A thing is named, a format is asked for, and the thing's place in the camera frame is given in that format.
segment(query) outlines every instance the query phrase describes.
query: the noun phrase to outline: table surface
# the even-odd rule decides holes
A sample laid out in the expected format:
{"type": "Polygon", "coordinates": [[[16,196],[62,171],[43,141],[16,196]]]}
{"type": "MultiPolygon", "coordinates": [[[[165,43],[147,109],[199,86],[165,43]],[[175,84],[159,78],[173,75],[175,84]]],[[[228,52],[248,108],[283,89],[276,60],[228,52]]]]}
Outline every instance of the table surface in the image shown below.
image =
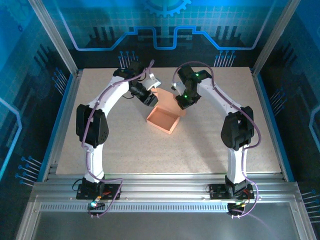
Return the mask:
{"type": "MultiPolygon", "coordinates": [[[[57,174],[84,174],[85,152],[76,135],[76,109],[92,101],[107,86],[114,68],[84,69],[64,139],[57,174]]],[[[152,68],[161,81],[160,88],[171,90],[175,68],[152,68]]],[[[248,150],[248,172],[280,172],[254,80],[248,67],[213,68],[214,80],[234,101],[250,106],[254,121],[262,135],[261,145],[248,150]]],[[[137,98],[121,97],[111,109],[107,123],[109,136],[103,148],[103,169],[106,174],[134,173],[226,173],[227,147],[220,133],[223,118],[203,97],[186,109],[186,115],[171,135],[151,126],[146,118],[152,107],[137,98]]],[[[252,143],[258,141],[258,135],[252,143]]]]}

